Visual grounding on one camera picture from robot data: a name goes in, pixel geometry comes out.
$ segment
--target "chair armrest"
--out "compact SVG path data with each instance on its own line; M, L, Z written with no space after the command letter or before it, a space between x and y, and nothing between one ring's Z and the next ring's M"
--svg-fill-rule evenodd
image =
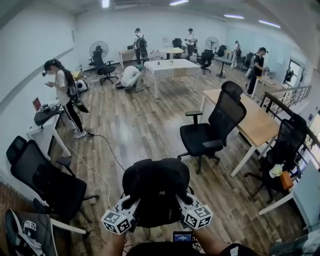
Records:
M218 147L223 147L224 146L220 139L207 141L207 142L202 143L202 145L206 149L213 149L213 148L218 148Z
M201 111L199 111L199 110L185 112L185 115L187 117L193 116L193 124L194 125L198 124L198 116L202 116L202 114L203 113Z
M199 110L194 110L194 111L188 111L188 112L185 112L185 115L187 117L190 117L190 116L201 116L203 113Z
M69 167L71 164L71 159L68 157L59 156L58 159L56 160L56 162L58 164L65 166L65 167Z

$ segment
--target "wooden desk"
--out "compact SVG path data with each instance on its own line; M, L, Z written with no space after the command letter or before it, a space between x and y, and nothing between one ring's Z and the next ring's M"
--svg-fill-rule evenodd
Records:
M164 48L164 49L159 50L159 52L165 53L166 59L170 60L170 54L182 54L185 51L179 47L175 47L175 48Z
M120 55L121 67L122 67L122 69L124 69L124 59L123 59L123 55L132 55L132 56L131 56L131 59L133 60L134 57L136 56L136 51L135 51L135 49L131 49L131 50L121 50L121 51L119 51L119 55Z
M262 85L268 85L269 87L271 87L274 90L283 90L286 89L284 88L280 83L278 83L276 80L274 79L270 79L268 76L266 75L262 75L262 76L257 76L256 77L256 81L255 81L255 85L253 88L253 92L251 94L251 99L254 98L255 93L256 93L256 89L258 87L258 83L259 81L261 81Z
M221 89L204 90L200 110L202 112L204 111L206 101L210 101L213 104L217 104L220 92ZM237 128L243 134L243 136L250 142L251 148L231 173L232 177L234 177L240 171L240 169L255 152L257 147L270 140L268 145L260 154L260 156L262 156L267 151L272 142L275 140L279 132L279 124L252 99L250 99L245 94L242 94L241 102L246 108L246 116L237 125Z

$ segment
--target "white desk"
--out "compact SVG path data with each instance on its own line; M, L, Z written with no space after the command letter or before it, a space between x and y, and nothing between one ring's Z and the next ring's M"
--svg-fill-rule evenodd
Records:
M193 76L195 77L193 92L196 91L196 87L199 79L200 66L192 63L184 58L174 59L174 60L155 60L147 61L144 63L146 67L147 77L153 78L154 81L154 97L158 99L158 83L160 79L164 78L174 78L174 77L185 77Z
M56 130L56 124L58 122L59 115L56 114L53 117L51 117L48 121L46 121L43 124L43 130L41 131L39 126L36 125L34 121L32 121L32 125L30 126L29 130L26 132L27 136L30 140L35 140L35 142L38 144L39 148L41 149L41 152L43 155L48 159L51 160L50 156L48 155L48 149L51 142L52 135L62 148L62 150L65 152L65 154L68 157L71 157L70 151L67 149L66 145L62 141L62 139L59 137L59 134ZM50 140L44 141L43 137L48 136Z
M124 69L124 56L123 55L127 55L129 60L133 61L136 57L136 51L135 51L135 49L121 50L121 51L119 51L119 55L120 55L121 67L122 67L122 69Z
M320 173L312 161L303 170L300 181L291 189L290 193L275 203L259 211L259 215L283 205L290 199L296 203L309 231L318 229L320 221Z

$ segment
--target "sneaker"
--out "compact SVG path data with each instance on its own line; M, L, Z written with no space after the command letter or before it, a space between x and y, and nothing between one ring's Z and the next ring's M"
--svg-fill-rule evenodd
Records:
M78 133L76 133L75 135L73 135L73 137L75 138L75 139L79 139L79 138L81 138L81 137L83 137L83 136L86 136L87 135L87 132L85 131L85 130L83 130L83 132L78 132Z

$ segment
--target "ceiling light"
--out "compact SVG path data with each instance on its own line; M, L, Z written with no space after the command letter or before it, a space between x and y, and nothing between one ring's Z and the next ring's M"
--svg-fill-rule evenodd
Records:
M276 28L278 28L278 29L281 29L281 27L280 27L279 25L277 25L277 24L273 24L273 23L268 22L268 21L259 20L259 22L260 22L260 23L263 23L263 24L267 24L267 25L269 25L269 26L276 27Z
M102 0L102 8L108 8L109 7L109 0Z
M188 2L189 2L189 0L180 0L180 1L171 2L170 5L177 6L177 5L188 3Z
M223 16L227 18L242 19L242 20L244 19L244 17L240 15L225 14Z

